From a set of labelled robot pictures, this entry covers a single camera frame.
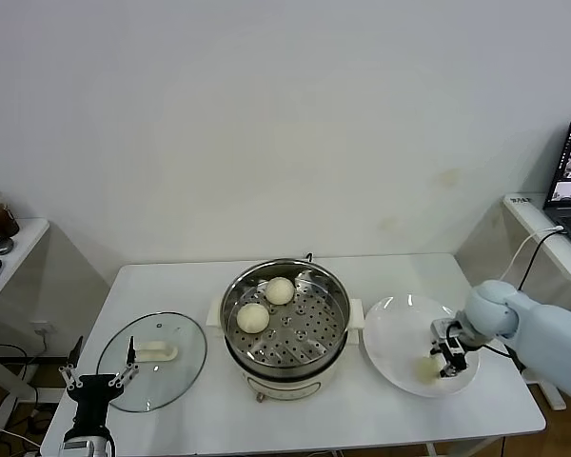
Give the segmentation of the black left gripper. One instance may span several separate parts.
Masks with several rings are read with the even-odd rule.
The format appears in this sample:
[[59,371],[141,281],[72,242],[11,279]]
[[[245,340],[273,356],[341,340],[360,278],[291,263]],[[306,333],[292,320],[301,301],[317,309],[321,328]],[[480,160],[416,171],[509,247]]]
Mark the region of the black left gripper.
[[66,363],[59,367],[59,372],[66,383],[69,398],[77,404],[73,419],[74,427],[104,427],[110,402],[123,394],[124,388],[139,372],[134,338],[129,338],[125,368],[119,374],[82,375],[79,378],[76,369],[83,340],[83,336],[78,338]]

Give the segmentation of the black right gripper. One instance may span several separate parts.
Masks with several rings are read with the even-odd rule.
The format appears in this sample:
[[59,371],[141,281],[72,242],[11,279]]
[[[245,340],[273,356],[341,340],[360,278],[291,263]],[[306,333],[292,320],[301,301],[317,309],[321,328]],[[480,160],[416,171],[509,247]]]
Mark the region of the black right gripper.
[[459,336],[461,324],[454,319],[438,319],[431,323],[431,350],[429,355],[443,355],[445,365],[440,369],[441,378],[453,378],[467,369],[466,350]]

